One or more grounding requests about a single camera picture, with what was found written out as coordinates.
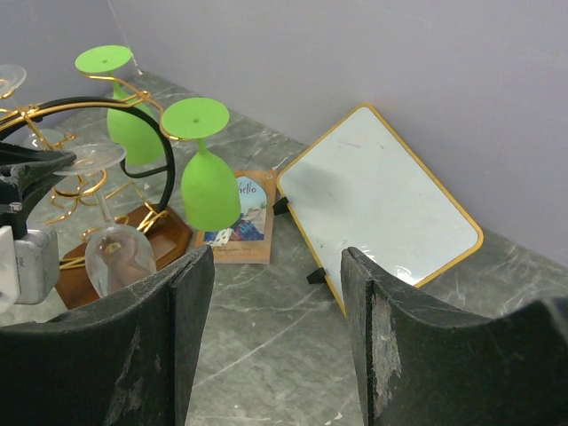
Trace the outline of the gold wine glass rack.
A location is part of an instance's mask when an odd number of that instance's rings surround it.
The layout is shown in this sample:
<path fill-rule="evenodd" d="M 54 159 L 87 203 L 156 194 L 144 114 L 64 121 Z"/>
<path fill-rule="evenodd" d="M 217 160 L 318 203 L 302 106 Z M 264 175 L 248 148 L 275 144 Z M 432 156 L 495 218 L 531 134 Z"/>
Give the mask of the gold wine glass rack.
<path fill-rule="evenodd" d="M 135 106 L 124 102 L 106 98 L 68 98 L 57 99 L 52 102 L 37 106 L 29 106 L 20 110 L 20 115 L 11 113 L 1 116 L 1 136 L 6 138 L 26 123 L 32 125 L 46 115 L 55 114 L 77 108 L 104 107 L 123 111 L 135 115 L 144 120 L 159 136 L 166 157 L 165 165 L 143 173 L 130 174 L 131 179 L 150 177 L 159 173 L 166 173 L 166 184 L 163 189 L 160 202 L 156 205 L 145 203 L 134 209 L 130 214 L 117 217 L 114 220 L 123 225 L 131 225 L 141 231 L 150 241 L 154 252 L 156 269 L 161 269 L 180 258 L 186 251 L 192 237 L 190 228 L 179 216 L 168 207 L 167 203 L 173 191 L 175 178 L 175 164 L 170 142 L 159 129 L 159 125 L 150 115 L 139 110 Z M 103 184 L 107 181 L 107 171 L 98 173 L 100 178 L 97 182 Z M 70 198 L 80 202 L 84 197 L 95 196 L 91 186 L 83 181 L 84 177 L 75 176 L 81 181 L 76 192 L 71 193 Z M 16 239 L 22 238 L 27 232 L 26 226 L 11 226 Z M 59 280 L 53 289 L 56 289 L 65 306 L 69 309 L 90 303 L 97 299 L 97 294 L 92 286 L 85 268 L 85 250 L 91 234 L 101 228 L 93 228 L 83 235 L 83 242 L 65 256 L 59 257 Z"/>

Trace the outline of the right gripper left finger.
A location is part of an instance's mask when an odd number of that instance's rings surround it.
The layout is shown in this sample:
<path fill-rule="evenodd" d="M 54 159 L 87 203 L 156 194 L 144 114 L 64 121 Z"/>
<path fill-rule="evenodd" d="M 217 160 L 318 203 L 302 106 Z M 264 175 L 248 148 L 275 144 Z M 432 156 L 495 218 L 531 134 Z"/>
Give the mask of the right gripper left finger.
<path fill-rule="evenodd" d="M 47 322 L 3 327 L 2 424 L 184 424 L 214 279 L 202 247 Z"/>

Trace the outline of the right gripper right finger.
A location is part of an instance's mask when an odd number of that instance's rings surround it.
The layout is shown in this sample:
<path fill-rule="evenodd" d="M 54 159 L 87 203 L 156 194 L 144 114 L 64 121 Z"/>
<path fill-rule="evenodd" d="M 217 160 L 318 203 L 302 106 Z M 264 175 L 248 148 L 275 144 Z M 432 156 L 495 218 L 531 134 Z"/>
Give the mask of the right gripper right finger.
<path fill-rule="evenodd" d="M 366 425 L 564 425 L 567 301 L 490 319 L 391 275 L 357 248 L 343 301 Z"/>

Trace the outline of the green wine glass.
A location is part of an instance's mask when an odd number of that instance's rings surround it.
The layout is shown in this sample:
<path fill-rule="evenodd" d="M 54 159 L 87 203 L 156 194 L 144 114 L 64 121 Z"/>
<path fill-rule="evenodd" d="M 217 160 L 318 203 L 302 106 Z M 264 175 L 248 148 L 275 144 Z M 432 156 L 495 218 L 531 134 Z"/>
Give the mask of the green wine glass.
<path fill-rule="evenodd" d="M 114 71 L 132 59 L 130 48 L 123 45 L 101 45 L 81 53 L 75 67 L 85 75 L 113 76 Z M 126 150 L 125 162 L 142 166 L 164 156 L 159 136 L 144 120 L 122 110 L 109 109 L 106 116 L 110 138 Z"/>
<path fill-rule="evenodd" d="M 180 187 L 187 220 L 199 231 L 224 230 L 241 213 L 233 170 L 206 146 L 206 139 L 224 129 L 229 119 L 223 103 L 203 97 L 179 100 L 161 118 L 167 136 L 197 145 L 196 153 L 185 166 Z"/>

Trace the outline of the clear wine glass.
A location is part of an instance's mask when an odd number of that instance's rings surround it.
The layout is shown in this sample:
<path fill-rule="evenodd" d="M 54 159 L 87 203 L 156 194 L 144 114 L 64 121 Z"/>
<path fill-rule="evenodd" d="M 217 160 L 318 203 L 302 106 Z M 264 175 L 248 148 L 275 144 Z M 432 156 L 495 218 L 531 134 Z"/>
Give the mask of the clear wine glass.
<path fill-rule="evenodd" d="M 18 102 L 14 100 L 14 93 L 24 83 L 26 77 L 27 71 L 21 66 L 13 64 L 1 65 L 2 117 L 11 113 L 20 115 L 21 108 L 18 106 Z M 56 149 L 60 148 L 66 140 L 62 132 L 49 129 L 39 123 L 32 125 L 26 123 L 25 128 L 26 136 L 17 142 L 18 146 L 35 150 Z"/>
<path fill-rule="evenodd" d="M 125 148 L 99 143 L 75 146 L 70 152 L 75 155 L 75 160 L 57 174 L 62 177 L 80 176 L 91 183 L 104 225 L 88 239 L 85 268 L 97 294 L 105 297 L 156 273 L 154 252 L 149 239 L 141 231 L 114 220 L 101 192 L 104 184 L 95 180 L 96 174 L 105 173 L 125 158 Z"/>

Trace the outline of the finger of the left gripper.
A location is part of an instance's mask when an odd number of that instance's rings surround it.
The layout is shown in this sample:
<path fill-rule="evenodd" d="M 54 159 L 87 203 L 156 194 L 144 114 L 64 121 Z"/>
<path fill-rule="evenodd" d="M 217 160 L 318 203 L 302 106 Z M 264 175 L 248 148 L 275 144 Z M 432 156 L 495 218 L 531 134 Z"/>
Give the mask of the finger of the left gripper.
<path fill-rule="evenodd" d="M 33 208 L 63 178 L 56 172 L 75 159 L 70 151 L 38 151 L 2 142 L 1 226 L 26 226 Z"/>

